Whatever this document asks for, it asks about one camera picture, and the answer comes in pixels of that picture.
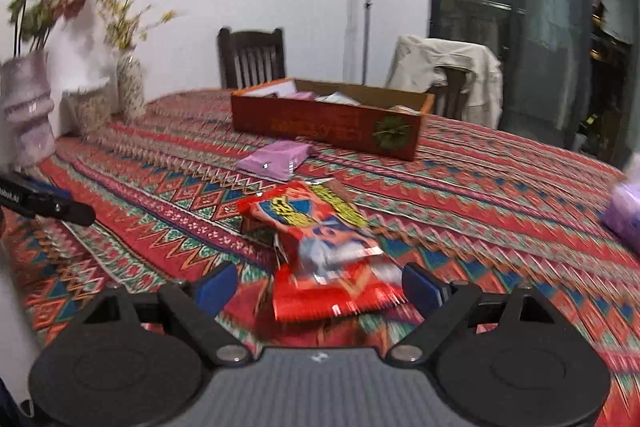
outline metal screw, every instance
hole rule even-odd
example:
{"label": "metal screw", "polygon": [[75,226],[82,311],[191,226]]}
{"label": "metal screw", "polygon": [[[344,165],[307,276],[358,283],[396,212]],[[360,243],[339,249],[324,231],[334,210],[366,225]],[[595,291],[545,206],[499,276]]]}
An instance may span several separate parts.
{"label": "metal screw", "polygon": [[391,356],[400,362],[416,362],[422,358],[422,350],[418,346],[403,344],[391,350]]}
{"label": "metal screw", "polygon": [[238,344],[228,344],[220,347],[216,351],[216,356],[224,362],[239,363],[249,357],[249,350],[244,346],[238,346]]}

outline dining table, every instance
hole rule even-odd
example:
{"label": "dining table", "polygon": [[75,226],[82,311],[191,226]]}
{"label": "dining table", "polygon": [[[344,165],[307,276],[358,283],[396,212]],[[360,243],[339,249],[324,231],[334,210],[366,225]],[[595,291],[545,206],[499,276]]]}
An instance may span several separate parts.
{"label": "dining table", "polygon": [[[374,346],[384,354],[421,324],[409,304],[315,322],[274,319],[273,248],[266,236],[241,232],[236,204],[276,185],[236,169],[272,141],[234,131],[230,92],[217,89],[169,94],[137,120],[60,138],[34,174],[93,206],[95,223],[6,212],[4,242],[41,345],[108,283],[155,291],[225,261],[236,264],[239,286],[216,320],[254,353],[275,345]],[[598,427],[640,425],[640,261],[600,221],[621,171],[425,116],[413,161],[315,142],[294,178],[344,185],[400,266],[417,263],[488,293],[535,286],[610,368]]]}

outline hanging clothes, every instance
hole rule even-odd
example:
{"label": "hanging clothes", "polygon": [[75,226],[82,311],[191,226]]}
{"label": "hanging clothes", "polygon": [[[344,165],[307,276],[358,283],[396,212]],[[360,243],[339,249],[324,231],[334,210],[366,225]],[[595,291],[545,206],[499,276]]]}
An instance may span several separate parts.
{"label": "hanging clothes", "polygon": [[463,91],[469,97],[463,120],[497,129],[502,113],[502,72],[500,61],[486,46],[400,36],[385,87],[425,92],[431,86],[446,86],[443,67],[468,71]]}

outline wooden chair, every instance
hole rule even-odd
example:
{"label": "wooden chair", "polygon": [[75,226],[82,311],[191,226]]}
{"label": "wooden chair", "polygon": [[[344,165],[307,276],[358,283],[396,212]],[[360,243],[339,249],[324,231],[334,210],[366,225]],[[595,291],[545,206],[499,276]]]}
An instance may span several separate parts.
{"label": "wooden chair", "polygon": [[468,92],[462,92],[466,86],[466,70],[439,68],[447,75],[446,86],[432,86],[427,92],[435,95],[434,113],[451,120],[462,120]]}
{"label": "wooden chair", "polygon": [[287,76],[284,34],[246,31],[232,33],[222,28],[218,34],[222,87],[244,89]]}

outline cardboard box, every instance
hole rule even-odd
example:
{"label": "cardboard box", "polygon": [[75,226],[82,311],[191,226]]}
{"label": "cardboard box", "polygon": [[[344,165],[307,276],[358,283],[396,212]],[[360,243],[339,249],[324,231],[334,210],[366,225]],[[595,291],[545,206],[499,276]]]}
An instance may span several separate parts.
{"label": "cardboard box", "polygon": [[[284,98],[313,91],[336,91],[362,105]],[[293,140],[304,137],[359,152],[413,160],[422,116],[431,112],[432,94],[284,78],[236,90],[231,95],[234,129]],[[417,114],[389,110],[396,105]]]}

